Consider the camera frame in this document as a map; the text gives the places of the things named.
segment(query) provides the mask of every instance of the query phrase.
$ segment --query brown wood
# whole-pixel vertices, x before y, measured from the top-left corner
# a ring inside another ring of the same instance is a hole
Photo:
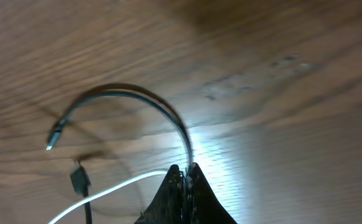
[[[0,223],[46,223],[76,202],[72,158],[97,192],[185,154],[135,100],[79,108],[79,93],[143,86],[179,111],[195,160],[238,223],[362,223],[362,1],[0,0]],[[132,223],[161,176],[92,203]],[[83,209],[59,223],[83,223]]]

